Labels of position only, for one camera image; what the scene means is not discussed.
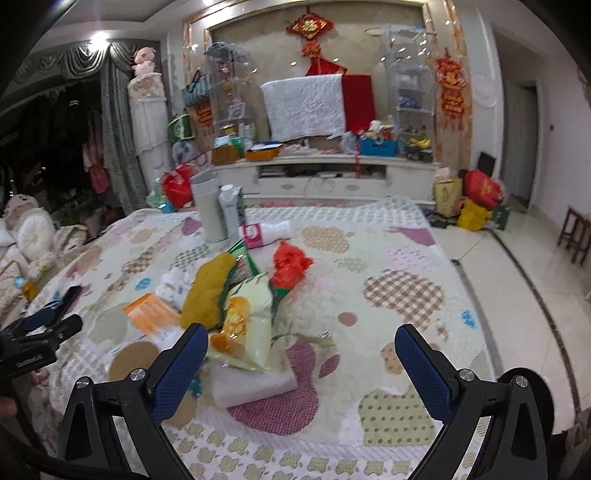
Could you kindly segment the red Chinese knot decoration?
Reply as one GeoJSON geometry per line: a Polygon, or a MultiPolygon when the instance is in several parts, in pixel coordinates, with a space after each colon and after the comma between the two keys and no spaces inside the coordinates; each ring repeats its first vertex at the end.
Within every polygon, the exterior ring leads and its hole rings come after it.
{"type": "Polygon", "coordinates": [[[322,46],[318,38],[331,31],[332,28],[334,28],[334,23],[331,20],[308,10],[297,20],[294,20],[293,23],[288,24],[286,32],[304,39],[301,55],[314,58],[321,56],[322,52],[322,46]]]}

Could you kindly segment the orange paper packet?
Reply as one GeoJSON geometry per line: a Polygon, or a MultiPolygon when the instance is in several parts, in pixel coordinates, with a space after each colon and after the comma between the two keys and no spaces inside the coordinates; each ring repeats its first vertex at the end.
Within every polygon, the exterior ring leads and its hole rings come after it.
{"type": "Polygon", "coordinates": [[[144,335],[159,341],[179,325],[180,314],[152,293],[129,303],[123,312],[144,335]]]}

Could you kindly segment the white milk carton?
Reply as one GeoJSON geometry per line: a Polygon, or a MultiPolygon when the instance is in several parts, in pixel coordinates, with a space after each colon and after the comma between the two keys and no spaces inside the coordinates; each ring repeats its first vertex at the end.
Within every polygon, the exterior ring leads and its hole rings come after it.
{"type": "Polygon", "coordinates": [[[218,202],[221,204],[228,238],[238,241],[242,238],[242,226],[245,225],[242,187],[232,184],[222,185],[218,194],[218,202]]]}

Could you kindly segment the white pink lotion bottle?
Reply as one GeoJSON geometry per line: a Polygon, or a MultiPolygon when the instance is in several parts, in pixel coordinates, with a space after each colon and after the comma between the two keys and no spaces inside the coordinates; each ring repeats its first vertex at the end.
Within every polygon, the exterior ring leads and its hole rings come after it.
{"type": "Polygon", "coordinates": [[[250,223],[239,229],[243,243],[249,249],[256,249],[273,244],[276,241],[287,240],[293,236],[290,220],[277,223],[250,223]]]}

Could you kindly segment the red plastic bag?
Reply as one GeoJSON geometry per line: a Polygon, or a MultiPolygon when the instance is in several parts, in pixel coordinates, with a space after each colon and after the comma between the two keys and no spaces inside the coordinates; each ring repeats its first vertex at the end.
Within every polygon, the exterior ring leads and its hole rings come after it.
{"type": "Polygon", "coordinates": [[[301,248],[281,240],[273,254],[274,273],[271,282],[277,288],[294,289],[312,264],[314,260],[305,255],[301,248]]]}

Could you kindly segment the white TV cabinet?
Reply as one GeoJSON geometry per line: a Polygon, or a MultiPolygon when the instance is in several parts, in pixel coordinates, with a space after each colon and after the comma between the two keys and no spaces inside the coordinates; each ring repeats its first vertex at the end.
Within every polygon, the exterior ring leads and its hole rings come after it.
{"type": "Polygon", "coordinates": [[[318,154],[242,159],[215,168],[252,205],[363,204],[399,196],[433,203],[437,163],[402,157],[318,154]]]}

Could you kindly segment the patchwork apple pattern quilt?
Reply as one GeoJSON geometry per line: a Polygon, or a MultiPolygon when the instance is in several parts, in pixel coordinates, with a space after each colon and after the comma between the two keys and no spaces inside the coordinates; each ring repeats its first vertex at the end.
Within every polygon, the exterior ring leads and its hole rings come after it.
{"type": "MultiPolygon", "coordinates": [[[[290,243],[311,258],[304,279],[280,302],[273,354],[294,372],[293,391],[225,409],[215,383],[239,388],[249,372],[209,359],[192,395],[190,421],[165,426],[197,479],[405,479],[440,430],[394,351],[394,334],[414,325],[459,368],[495,374],[477,314],[421,211],[391,199],[358,208],[252,208],[257,222],[290,222],[290,243]]],[[[194,212],[140,210],[54,277],[40,308],[78,285],[82,331],[59,350],[49,383],[30,405],[54,445],[76,379],[107,379],[115,353],[140,340],[125,314],[156,291],[173,267],[213,258],[194,212]]]]}

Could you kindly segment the orange tray on cabinet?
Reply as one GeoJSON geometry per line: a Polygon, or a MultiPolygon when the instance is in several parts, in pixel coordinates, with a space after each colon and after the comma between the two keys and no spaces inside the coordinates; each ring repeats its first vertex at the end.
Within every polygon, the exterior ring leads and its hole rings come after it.
{"type": "Polygon", "coordinates": [[[270,161],[280,154],[281,148],[283,148],[281,144],[254,145],[245,151],[245,160],[252,162],[270,161]]]}

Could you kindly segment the green yellow scrub sponge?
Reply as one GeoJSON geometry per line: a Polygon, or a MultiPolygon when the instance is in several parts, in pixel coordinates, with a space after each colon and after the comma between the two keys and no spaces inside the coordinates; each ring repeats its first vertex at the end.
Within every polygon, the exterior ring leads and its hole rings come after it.
{"type": "Polygon", "coordinates": [[[179,320],[182,329],[197,323],[206,330],[213,330],[221,323],[223,302],[235,265],[235,257],[221,252],[199,267],[182,305],[179,320]]]}

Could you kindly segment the grey window curtain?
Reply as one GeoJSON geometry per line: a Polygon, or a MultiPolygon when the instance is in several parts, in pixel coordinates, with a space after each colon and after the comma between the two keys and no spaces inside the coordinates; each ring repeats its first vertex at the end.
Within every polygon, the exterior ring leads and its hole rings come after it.
{"type": "Polygon", "coordinates": [[[103,159],[114,195],[127,214],[143,208],[148,195],[135,152],[127,85],[133,77],[135,52],[154,45],[149,40],[116,39],[93,51],[88,41],[70,43],[29,54],[13,75],[19,84],[52,68],[66,80],[99,77],[103,159]]]}

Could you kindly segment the green snack wrapper bundle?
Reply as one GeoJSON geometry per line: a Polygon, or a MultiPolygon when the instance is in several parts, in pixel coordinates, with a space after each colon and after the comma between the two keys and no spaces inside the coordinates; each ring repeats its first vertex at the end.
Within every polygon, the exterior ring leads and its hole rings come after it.
{"type": "Polygon", "coordinates": [[[290,291],[274,285],[270,275],[259,270],[242,240],[228,253],[236,265],[222,295],[221,327],[209,333],[206,357],[224,366],[263,372],[270,365],[274,319],[290,291]]]}

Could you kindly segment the white tissue pack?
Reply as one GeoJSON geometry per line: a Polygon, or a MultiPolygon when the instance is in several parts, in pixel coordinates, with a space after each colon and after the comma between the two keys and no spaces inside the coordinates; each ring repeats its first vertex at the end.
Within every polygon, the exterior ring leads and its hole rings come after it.
{"type": "Polygon", "coordinates": [[[211,366],[211,393],[217,407],[235,407],[296,389],[297,379],[290,368],[260,373],[211,366]]]}

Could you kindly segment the red gift bag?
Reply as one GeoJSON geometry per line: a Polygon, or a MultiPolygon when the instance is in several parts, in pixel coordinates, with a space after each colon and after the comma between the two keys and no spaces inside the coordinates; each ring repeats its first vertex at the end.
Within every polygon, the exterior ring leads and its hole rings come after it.
{"type": "Polygon", "coordinates": [[[469,171],[464,184],[468,198],[480,207],[493,210],[502,201],[501,185],[479,169],[469,171]]]}

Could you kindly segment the clear plastic shelf tower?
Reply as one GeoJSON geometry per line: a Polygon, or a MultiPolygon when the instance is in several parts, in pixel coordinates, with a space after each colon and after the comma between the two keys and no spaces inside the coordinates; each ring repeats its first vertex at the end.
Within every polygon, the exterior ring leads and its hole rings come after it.
{"type": "Polygon", "coordinates": [[[392,25],[385,36],[390,112],[399,154],[431,163],[436,143],[436,87],[429,34],[420,27],[392,25]]]}

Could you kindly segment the yellow shopping bag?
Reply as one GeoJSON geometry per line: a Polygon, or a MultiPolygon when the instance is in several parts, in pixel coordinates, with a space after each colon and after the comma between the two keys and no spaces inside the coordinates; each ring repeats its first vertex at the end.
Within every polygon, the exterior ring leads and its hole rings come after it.
{"type": "Polygon", "coordinates": [[[457,226],[467,231],[477,232],[483,230],[491,219],[492,211],[466,199],[460,210],[457,226]]]}

